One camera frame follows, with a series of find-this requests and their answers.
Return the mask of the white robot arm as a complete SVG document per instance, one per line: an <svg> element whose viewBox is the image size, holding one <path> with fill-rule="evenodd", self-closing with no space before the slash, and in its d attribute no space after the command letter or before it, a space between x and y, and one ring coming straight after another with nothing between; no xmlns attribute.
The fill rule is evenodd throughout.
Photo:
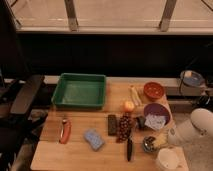
<svg viewBox="0 0 213 171"><path fill-rule="evenodd" d="M205 108L197 108L184 122L174 124L156 136L145 137L142 148L148 153L155 152L167 146L182 146L205 135L213 137L213 112Z"/></svg>

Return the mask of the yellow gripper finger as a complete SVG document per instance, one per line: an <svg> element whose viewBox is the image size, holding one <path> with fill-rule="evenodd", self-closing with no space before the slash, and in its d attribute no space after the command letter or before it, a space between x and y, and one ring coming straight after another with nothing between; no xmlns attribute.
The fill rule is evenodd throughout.
<svg viewBox="0 0 213 171"><path fill-rule="evenodd" d="M162 146L165 146L166 144L167 144L167 135L164 133L160 134L154 141L155 148L160 148Z"/></svg>

